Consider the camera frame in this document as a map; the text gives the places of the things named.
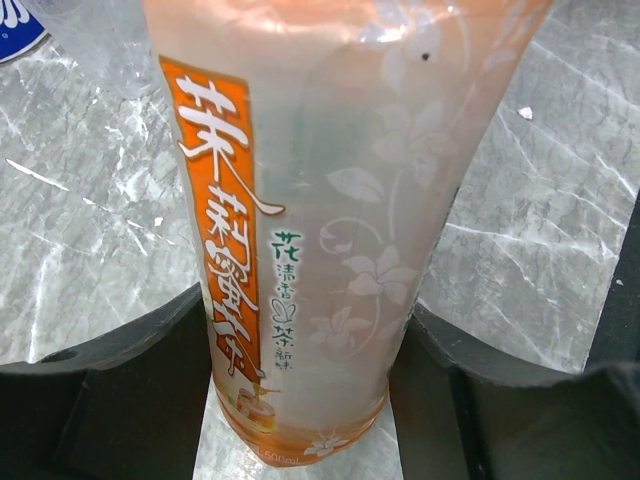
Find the clear bottle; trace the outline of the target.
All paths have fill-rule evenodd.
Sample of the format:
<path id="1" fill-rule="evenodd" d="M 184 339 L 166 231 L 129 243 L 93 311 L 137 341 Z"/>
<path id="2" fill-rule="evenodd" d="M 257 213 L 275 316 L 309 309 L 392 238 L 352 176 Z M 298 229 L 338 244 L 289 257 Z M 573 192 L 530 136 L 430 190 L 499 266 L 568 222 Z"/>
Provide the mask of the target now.
<path id="1" fill-rule="evenodd" d="M 32 20 L 101 88 L 137 99 L 159 87 L 141 1 L 1 3 L 3 28 L 13 31 Z"/>

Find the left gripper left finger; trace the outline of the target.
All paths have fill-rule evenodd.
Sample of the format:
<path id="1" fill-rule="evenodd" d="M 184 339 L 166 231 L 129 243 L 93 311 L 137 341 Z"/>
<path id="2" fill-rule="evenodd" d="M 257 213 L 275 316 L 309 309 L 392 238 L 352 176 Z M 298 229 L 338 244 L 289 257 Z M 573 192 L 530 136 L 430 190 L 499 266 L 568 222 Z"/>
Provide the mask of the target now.
<path id="1" fill-rule="evenodd" d="M 201 289 L 1 367 L 4 479 L 190 479 L 211 361 Z"/>

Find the orange drink bottle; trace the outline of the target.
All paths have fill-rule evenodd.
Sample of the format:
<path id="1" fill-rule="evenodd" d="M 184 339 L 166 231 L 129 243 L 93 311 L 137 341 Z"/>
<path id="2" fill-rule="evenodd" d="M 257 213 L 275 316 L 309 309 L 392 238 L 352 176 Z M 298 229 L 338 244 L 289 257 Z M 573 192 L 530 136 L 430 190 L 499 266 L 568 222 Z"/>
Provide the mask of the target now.
<path id="1" fill-rule="evenodd" d="M 266 464 L 358 441 L 546 1 L 147 1 L 215 393 Z"/>

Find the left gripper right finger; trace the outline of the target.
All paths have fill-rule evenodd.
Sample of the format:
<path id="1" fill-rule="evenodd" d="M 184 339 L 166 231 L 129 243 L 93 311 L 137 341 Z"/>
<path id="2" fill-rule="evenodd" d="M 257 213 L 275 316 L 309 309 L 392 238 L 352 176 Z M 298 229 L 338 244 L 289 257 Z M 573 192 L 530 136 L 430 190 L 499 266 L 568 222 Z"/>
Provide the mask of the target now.
<path id="1" fill-rule="evenodd" d="M 390 373 L 407 479 L 635 479 L 639 366 L 568 374 L 491 347 L 423 307 Z"/>

